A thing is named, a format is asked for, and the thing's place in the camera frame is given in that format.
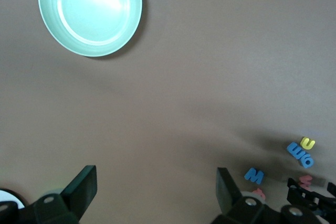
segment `plate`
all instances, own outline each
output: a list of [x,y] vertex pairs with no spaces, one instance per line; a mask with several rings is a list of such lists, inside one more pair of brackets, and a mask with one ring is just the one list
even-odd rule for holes
[[98,57],[123,47],[139,25],[142,0],[38,0],[51,35],[68,50]]

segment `black mechanical part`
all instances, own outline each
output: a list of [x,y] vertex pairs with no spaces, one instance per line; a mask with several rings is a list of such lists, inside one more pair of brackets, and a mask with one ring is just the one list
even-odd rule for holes
[[78,224],[97,193],[97,169],[85,166],[61,194],[48,194],[18,209],[0,202],[0,224]]
[[[222,214],[212,224],[321,224],[316,215],[336,224],[336,199],[301,188],[288,179],[288,201],[281,212],[271,209],[257,197],[243,197],[226,168],[217,169],[216,196]],[[335,196],[336,186],[329,183],[328,191]]]

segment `metal bolt head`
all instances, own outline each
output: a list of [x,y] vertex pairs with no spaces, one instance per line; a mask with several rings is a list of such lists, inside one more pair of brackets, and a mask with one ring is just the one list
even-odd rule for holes
[[7,208],[8,208],[8,205],[0,206],[0,212],[6,210]]
[[47,204],[47,203],[52,202],[53,200],[54,200],[54,198],[53,198],[52,196],[49,196],[49,197],[45,198],[45,199],[43,200],[43,202],[44,202],[45,204]]
[[302,211],[299,208],[296,208],[296,207],[289,208],[289,212],[292,215],[295,215],[295,216],[302,216],[303,215]]
[[248,204],[249,206],[255,206],[255,205],[257,205],[256,201],[254,199],[252,199],[252,198],[247,198],[245,200],[245,203]]

